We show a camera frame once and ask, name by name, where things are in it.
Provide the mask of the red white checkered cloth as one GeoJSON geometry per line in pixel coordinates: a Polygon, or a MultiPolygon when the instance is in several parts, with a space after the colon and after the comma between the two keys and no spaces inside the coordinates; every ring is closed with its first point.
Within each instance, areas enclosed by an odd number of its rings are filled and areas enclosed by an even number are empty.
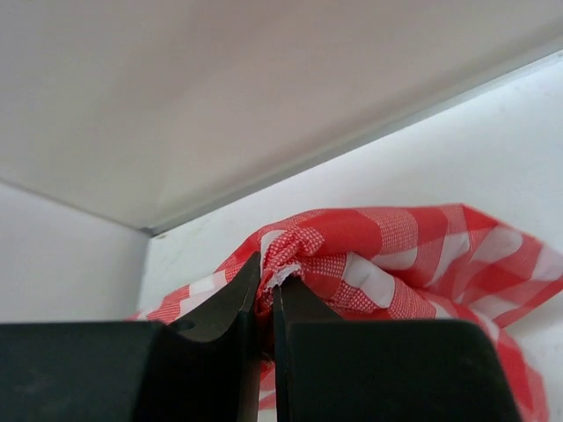
{"type": "Polygon", "coordinates": [[[254,253],[261,323],[291,275],[347,319],[468,320],[492,340],[523,419],[550,417],[542,374],[506,331],[562,289],[562,256],[549,244],[463,204],[311,210],[258,229],[214,273],[136,318],[177,320],[254,253]]]}

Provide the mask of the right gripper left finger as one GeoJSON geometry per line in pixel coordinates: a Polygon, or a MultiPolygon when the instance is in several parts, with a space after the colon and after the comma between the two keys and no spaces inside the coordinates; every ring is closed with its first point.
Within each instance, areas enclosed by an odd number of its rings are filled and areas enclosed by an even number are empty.
{"type": "Polygon", "coordinates": [[[260,284],[255,252],[231,282],[170,324],[186,340],[174,381],[174,412],[182,421],[255,421],[260,347],[254,313],[260,284]]]}

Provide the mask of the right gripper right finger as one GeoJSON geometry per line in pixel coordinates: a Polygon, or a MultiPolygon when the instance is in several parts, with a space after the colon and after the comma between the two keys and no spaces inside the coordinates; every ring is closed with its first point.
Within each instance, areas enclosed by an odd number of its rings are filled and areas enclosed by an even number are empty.
{"type": "Polygon", "coordinates": [[[330,366],[322,340],[341,317],[295,276],[274,289],[273,316],[277,419],[319,420],[326,400],[315,393],[330,366]]]}

